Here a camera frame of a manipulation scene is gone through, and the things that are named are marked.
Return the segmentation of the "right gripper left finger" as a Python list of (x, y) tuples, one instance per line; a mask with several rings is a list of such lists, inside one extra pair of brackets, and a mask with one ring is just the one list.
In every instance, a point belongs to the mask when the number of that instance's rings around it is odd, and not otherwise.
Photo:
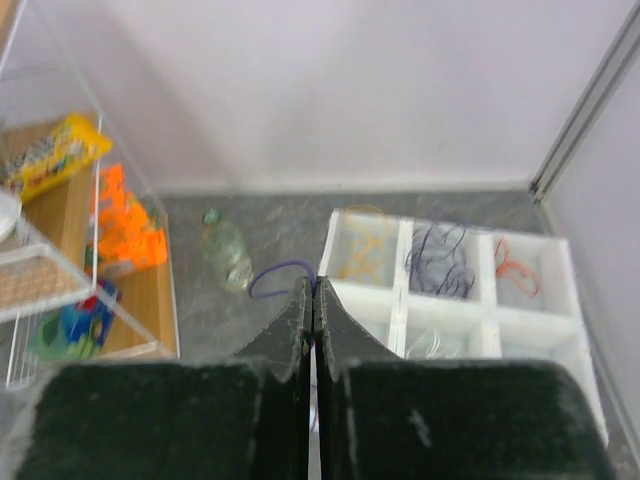
[(14, 425), (18, 479), (303, 479), (313, 284), (232, 357), (47, 372)]

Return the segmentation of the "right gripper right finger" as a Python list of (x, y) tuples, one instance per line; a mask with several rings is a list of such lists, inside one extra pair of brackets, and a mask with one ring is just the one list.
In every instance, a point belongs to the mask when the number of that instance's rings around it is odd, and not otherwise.
[(611, 479), (588, 401), (545, 360), (404, 360), (321, 277), (313, 300), (325, 479)]

